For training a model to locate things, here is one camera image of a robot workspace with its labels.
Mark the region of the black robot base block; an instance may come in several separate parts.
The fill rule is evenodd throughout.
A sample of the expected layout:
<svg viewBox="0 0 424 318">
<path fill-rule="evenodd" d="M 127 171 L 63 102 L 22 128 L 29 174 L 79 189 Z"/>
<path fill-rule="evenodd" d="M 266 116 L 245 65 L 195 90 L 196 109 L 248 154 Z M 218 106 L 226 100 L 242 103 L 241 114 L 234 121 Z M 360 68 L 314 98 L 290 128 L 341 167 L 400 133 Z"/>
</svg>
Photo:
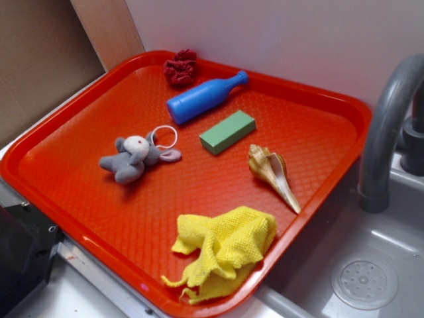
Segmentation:
<svg viewBox="0 0 424 318">
<path fill-rule="evenodd" d="M 1 316 L 45 288 L 62 232 L 30 203 L 1 208 Z"/>
</svg>

